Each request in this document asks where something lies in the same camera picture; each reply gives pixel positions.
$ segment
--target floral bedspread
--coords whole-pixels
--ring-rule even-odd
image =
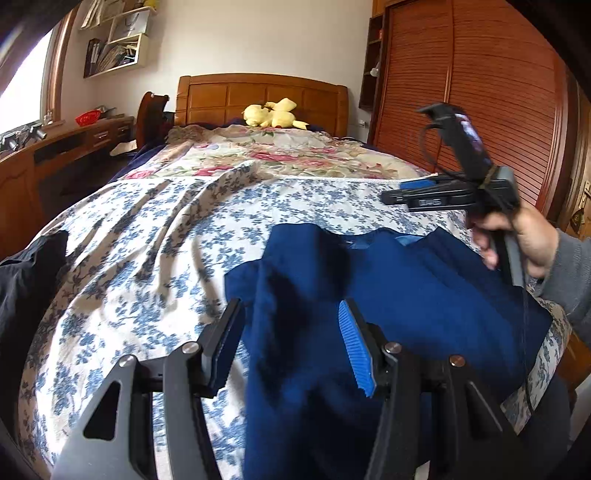
[[[270,174],[356,179],[411,179],[424,170],[399,158],[363,148],[353,140],[297,129],[232,125],[207,130],[174,127],[164,147],[125,179],[218,176],[245,160],[260,160]]]
[[[316,223],[341,234],[389,227],[425,235],[440,226],[467,244],[460,212],[409,213],[379,201],[393,180],[262,179],[248,162],[214,179],[119,181],[65,210],[40,234],[69,232],[67,266],[28,355],[19,400],[20,445],[48,478],[80,413],[112,365],[170,353],[195,339],[224,308],[223,277],[260,258],[278,223]],[[529,376],[537,405],[570,334],[563,311],[543,303],[554,322]],[[248,353],[240,345],[226,387],[204,400],[222,476],[242,478]],[[528,418],[524,388],[503,404],[520,431]],[[171,478],[163,399],[154,399],[158,476]]]

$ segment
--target bed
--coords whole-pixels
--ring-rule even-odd
[[[284,96],[300,105],[299,119],[324,125],[325,132],[192,125],[223,125],[250,103]],[[409,214],[381,204],[381,191],[424,172],[358,142],[337,139],[346,135],[347,98],[342,86],[295,77],[181,77],[168,144],[42,229],[39,235],[65,230],[69,239],[67,268],[31,345],[18,405],[20,447],[40,475],[49,476],[72,426],[113,363],[129,353],[140,360],[164,356],[195,339],[223,311],[224,274],[258,259],[274,225],[309,222],[348,234],[386,226],[414,235],[441,227],[471,245],[461,212]],[[150,100],[162,103],[157,96],[148,95]],[[146,111],[150,118],[142,123],[158,131],[154,123],[161,121],[161,108]],[[146,143],[152,140],[143,136]],[[225,151],[222,161],[210,155],[221,145],[234,149]],[[253,148],[264,154],[257,157]],[[277,150],[281,154],[271,153]],[[291,165],[294,158],[301,162],[314,154],[327,156],[321,160],[331,167]],[[529,377],[534,405],[570,334],[562,309],[542,303],[553,324]],[[225,479],[241,478],[247,378],[248,353],[241,345],[226,388],[204,402]],[[521,388],[502,406],[517,431],[528,418],[524,404]],[[158,474],[167,479],[161,395],[154,397],[153,416]]]

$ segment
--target gray sleeve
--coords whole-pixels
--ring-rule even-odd
[[[591,239],[558,233],[554,264],[534,295],[561,305],[574,331],[591,348]]]

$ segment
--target hand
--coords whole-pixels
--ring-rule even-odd
[[[469,222],[473,225],[474,243],[480,247],[480,255],[491,270],[496,269],[499,257],[491,248],[491,237],[487,231],[512,231],[514,226],[521,251],[527,258],[527,273],[534,278],[543,278],[550,271],[558,249],[558,232],[529,203],[521,202],[513,217],[513,226],[501,212],[490,213],[480,219],[471,218]]]

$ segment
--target window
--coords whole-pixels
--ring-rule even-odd
[[[39,41],[0,96],[0,134],[43,117],[41,95],[50,38],[51,32]]]

